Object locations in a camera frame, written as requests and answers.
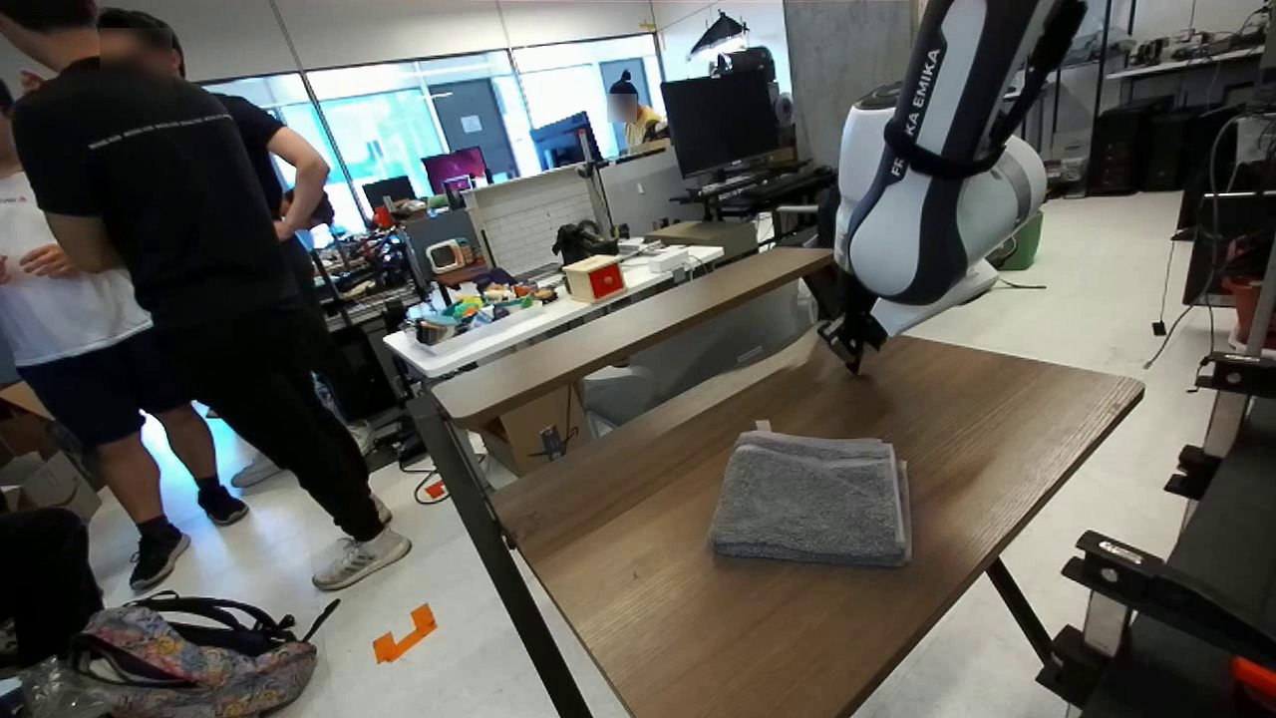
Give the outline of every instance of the shelf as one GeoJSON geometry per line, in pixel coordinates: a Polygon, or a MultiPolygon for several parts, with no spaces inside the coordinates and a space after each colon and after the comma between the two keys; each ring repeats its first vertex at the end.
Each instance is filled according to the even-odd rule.
{"type": "Polygon", "coordinates": [[[1147,67],[1124,67],[1111,70],[1108,85],[1135,78],[1135,75],[1166,75],[1166,70],[1186,70],[1186,67],[1208,67],[1208,63],[1240,63],[1240,58],[1261,58],[1262,47],[1234,47],[1220,57],[1192,57],[1192,58],[1170,58],[1170,63],[1147,63],[1147,67]]]}

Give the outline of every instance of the black metal frame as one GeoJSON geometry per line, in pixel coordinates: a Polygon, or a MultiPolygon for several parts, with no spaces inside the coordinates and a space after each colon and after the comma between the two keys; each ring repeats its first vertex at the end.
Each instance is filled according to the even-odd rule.
{"type": "Polygon", "coordinates": [[[590,712],[586,692],[571,678],[571,667],[564,667],[543,608],[534,604],[531,586],[518,575],[518,563],[509,553],[515,543],[493,515],[490,489],[487,489],[479,466],[471,461],[463,433],[449,425],[449,420],[437,408],[429,385],[413,390],[410,420],[413,420],[413,429],[426,437],[434,470],[441,476],[445,493],[449,493],[454,510],[463,515],[471,543],[479,546],[479,557],[481,557],[503,604],[509,608],[515,630],[518,630],[543,687],[551,690],[552,711],[560,718],[586,718],[590,712]]]}
{"type": "Polygon", "coordinates": [[[999,602],[1010,604],[1011,620],[1026,630],[1027,644],[1036,650],[1039,667],[1051,667],[1051,639],[1036,616],[1032,602],[1026,599],[1022,583],[1004,570],[999,557],[986,566],[988,583],[998,586],[999,602]]]}
{"type": "Polygon", "coordinates": [[[1276,400],[1276,363],[1261,355],[1202,355],[1196,385],[1276,400]]]}
{"type": "Polygon", "coordinates": [[[1139,608],[1139,616],[1176,627],[1220,650],[1248,654],[1276,667],[1276,634],[1261,630],[1261,620],[1250,620],[1217,589],[1192,583],[1186,575],[1161,563],[1155,553],[1143,553],[1097,529],[1079,533],[1077,546],[1079,546],[1079,557],[1063,566],[1071,583],[1127,608],[1139,608]]]}

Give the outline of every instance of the floor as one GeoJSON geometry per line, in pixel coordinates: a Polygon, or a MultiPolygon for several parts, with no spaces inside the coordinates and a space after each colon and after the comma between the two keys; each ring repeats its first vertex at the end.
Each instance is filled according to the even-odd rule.
{"type": "MultiPolygon", "coordinates": [[[[1180,312],[1185,244],[1166,244],[1176,196],[1132,198],[1055,198],[1049,204],[1036,265],[971,305],[948,312],[917,336],[1135,373],[1147,382],[1135,416],[1084,461],[1084,470],[1044,505],[1044,515],[1010,546],[1004,563],[1049,630],[1079,627],[1084,589],[1061,578],[1079,529],[1108,529],[1165,553],[1185,518],[1185,502],[1161,484],[1176,452],[1198,444],[1210,394],[1192,390],[1196,360],[1224,341],[1233,313],[1192,312],[1155,368],[1143,368],[1161,339],[1165,277],[1180,312]]],[[[217,429],[221,470],[243,461],[236,437],[217,429]]],[[[215,529],[198,510],[188,480],[162,460],[170,518],[192,533],[166,589],[249,599],[309,620],[326,595],[313,595],[306,566],[336,538],[326,518],[300,493],[296,480],[272,480],[248,489],[249,518],[215,529]]],[[[419,476],[397,466],[373,476],[373,489],[396,510],[396,525],[413,538],[413,553],[345,589],[336,616],[320,630],[320,675],[285,711],[300,718],[397,718],[397,712],[481,712],[531,718],[552,712],[544,692],[479,566],[475,546],[449,502],[413,505],[419,476]],[[402,663],[378,667],[369,643],[406,634],[410,608],[429,604],[434,634],[402,663]]],[[[135,533],[120,505],[103,505],[92,525],[92,563],[111,602],[126,599],[135,533]]],[[[625,712],[603,675],[564,639],[592,712],[625,712]]],[[[855,711],[859,718],[1018,718],[1063,712],[1063,703],[1036,682],[1036,658],[1022,643],[988,583],[978,583],[939,627],[894,671],[894,678],[855,711]]]]}

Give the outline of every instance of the computer monitor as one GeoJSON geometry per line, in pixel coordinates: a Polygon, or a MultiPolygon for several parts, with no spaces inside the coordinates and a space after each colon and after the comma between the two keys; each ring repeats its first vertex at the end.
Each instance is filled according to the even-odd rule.
{"type": "Polygon", "coordinates": [[[681,175],[703,175],[786,142],[766,70],[661,85],[681,175]]]}
{"type": "Polygon", "coordinates": [[[406,265],[419,288],[434,288],[437,272],[454,272],[479,252],[471,210],[413,216],[402,224],[406,265]]]}
{"type": "Polygon", "coordinates": [[[543,166],[599,164],[599,139],[586,113],[560,115],[559,125],[543,125],[531,131],[534,156],[543,166]]]}
{"type": "Polygon", "coordinates": [[[361,182],[361,196],[373,208],[384,208],[388,198],[413,198],[413,188],[406,175],[392,175],[392,180],[378,180],[378,182],[361,182]]]}
{"type": "Polygon", "coordinates": [[[426,156],[426,175],[434,196],[467,196],[471,188],[490,182],[487,158],[479,146],[458,146],[445,156],[426,156]]]}

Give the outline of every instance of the sneaker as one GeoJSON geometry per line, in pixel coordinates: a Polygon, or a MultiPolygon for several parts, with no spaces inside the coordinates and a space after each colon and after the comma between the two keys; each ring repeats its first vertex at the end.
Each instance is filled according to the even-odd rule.
{"type": "Polygon", "coordinates": [[[248,502],[240,502],[225,486],[205,484],[198,486],[198,505],[215,525],[232,525],[248,515],[248,502]]]}
{"type": "Polygon", "coordinates": [[[272,461],[267,454],[253,454],[240,476],[232,476],[232,486],[253,486],[283,476],[280,461],[272,461]]]}
{"type": "Polygon", "coordinates": [[[135,595],[146,595],[151,586],[166,583],[175,557],[183,557],[188,546],[188,533],[175,525],[142,533],[126,586],[135,595]]]}
{"type": "Polygon", "coordinates": [[[392,505],[384,497],[369,497],[369,505],[373,505],[373,518],[384,518],[384,525],[396,521],[396,515],[392,515],[392,505]]]}
{"type": "Polygon", "coordinates": [[[313,570],[313,589],[345,589],[361,583],[368,575],[397,563],[410,549],[410,543],[396,529],[378,529],[368,543],[342,538],[324,566],[313,570]]]}

